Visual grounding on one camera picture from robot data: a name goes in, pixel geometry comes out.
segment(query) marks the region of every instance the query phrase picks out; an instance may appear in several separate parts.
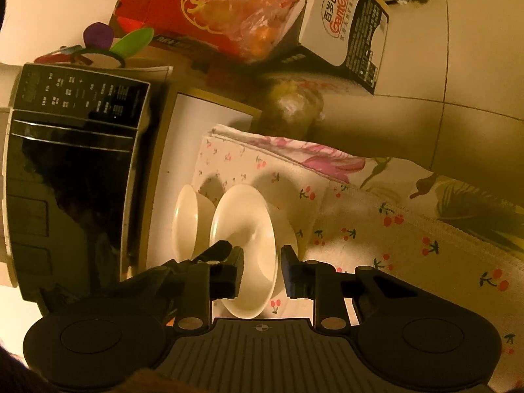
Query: microwave door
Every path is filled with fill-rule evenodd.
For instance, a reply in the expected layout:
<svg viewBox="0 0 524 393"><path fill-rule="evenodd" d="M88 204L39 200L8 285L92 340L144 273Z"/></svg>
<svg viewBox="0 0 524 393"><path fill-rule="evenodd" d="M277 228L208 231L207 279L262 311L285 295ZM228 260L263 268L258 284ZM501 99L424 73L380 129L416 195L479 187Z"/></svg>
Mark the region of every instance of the microwave door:
<svg viewBox="0 0 524 393"><path fill-rule="evenodd" d="M24 299L54 282L86 296L119 281L133 142L12 120L7 225Z"/></svg>

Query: tiled floor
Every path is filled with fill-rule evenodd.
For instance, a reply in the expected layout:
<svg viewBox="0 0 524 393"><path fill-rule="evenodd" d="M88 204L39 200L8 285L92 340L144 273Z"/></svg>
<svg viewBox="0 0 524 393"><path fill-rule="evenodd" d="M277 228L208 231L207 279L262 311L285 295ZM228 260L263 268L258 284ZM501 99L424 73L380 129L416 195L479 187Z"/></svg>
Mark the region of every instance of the tiled floor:
<svg viewBox="0 0 524 393"><path fill-rule="evenodd" d="M524 206L524 0L390 6L375 96L327 96L313 139L412 160Z"/></svg>

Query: microwave oven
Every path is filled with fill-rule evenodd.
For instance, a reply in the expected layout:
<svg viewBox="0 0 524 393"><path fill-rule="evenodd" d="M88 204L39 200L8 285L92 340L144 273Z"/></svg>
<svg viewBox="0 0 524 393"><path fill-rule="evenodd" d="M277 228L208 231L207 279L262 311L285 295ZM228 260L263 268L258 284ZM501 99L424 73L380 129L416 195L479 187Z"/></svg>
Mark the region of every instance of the microwave oven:
<svg viewBox="0 0 524 393"><path fill-rule="evenodd" d="M24 65L9 112L2 212L24 300L77 297L125 279L150 83L66 65Z"/></svg>

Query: black robotic mount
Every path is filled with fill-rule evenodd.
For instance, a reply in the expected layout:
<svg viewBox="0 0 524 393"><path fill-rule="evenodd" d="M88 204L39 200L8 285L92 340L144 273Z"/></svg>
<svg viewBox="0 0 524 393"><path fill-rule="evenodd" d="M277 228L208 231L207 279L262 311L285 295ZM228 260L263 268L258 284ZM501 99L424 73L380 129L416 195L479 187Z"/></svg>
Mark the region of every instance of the black robotic mount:
<svg viewBox="0 0 524 393"><path fill-rule="evenodd" d="M372 267L338 273L290 246L281 264L289 298L313 300L313 325L213 322L212 301L237 296L243 272L242 249L220 241L98 296L41 291L24 357L64 392L108 391L140 368L221 393L491 392L501 340L481 316Z"/></svg>

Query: red box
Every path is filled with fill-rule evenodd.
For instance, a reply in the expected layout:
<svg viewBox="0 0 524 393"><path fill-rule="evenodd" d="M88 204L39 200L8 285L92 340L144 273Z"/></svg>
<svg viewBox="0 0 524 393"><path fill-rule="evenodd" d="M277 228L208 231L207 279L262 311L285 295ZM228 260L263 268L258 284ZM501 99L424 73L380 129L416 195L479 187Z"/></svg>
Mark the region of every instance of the red box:
<svg viewBox="0 0 524 393"><path fill-rule="evenodd" d="M235 43L211 30L198 17L198 4L198 0L119 0L114 17L124 32L143 26L154 28L153 46L167 44L198 51L202 49L200 42L227 55L238 56Z"/></svg>

